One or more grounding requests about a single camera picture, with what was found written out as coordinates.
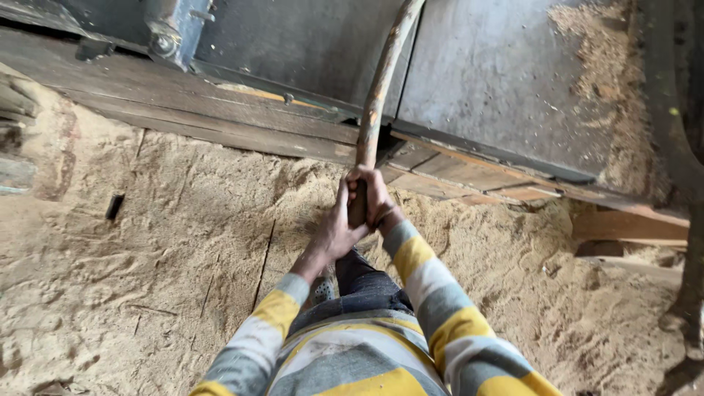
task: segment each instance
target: yellow and gray striped sleeve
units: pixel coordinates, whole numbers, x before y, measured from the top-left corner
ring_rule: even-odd
[[[454,395],[559,395],[484,316],[410,221],[384,249],[413,304],[435,367]]]
[[[190,396],[263,394],[289,326],[309,291],[301,276],[284,275],[237,329]]]

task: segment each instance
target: dust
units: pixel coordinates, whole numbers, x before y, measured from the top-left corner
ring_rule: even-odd
[[[332,205],[345,170],[133,128],[37,89],[45,110],[21,155],[38,176],[29,195],[0,197],[0,392],[185,395],[293,264],[310,233],[300,219]],[[69,176],[55,162],[67,148],[70,183],[49,199]],[[496,332],[565,394],[652,394],[683,357],[657,327],[674,286],[575,259],[572,202],[391,195]],[[397,277],[381,243],[361,245]]]
[[[616,0],[610,6],[584,4],[554,6],[548,16],[563,35],[582,38],[577,56],[584,72],[574,92],[587,101],[616,106],[615,116],[595,120],[613,128],[608,163],[597,183],[623,194],[663,203],[670,180],[655,155],[648,113],[640,86],[644,81],[642,50],[635,0]]]

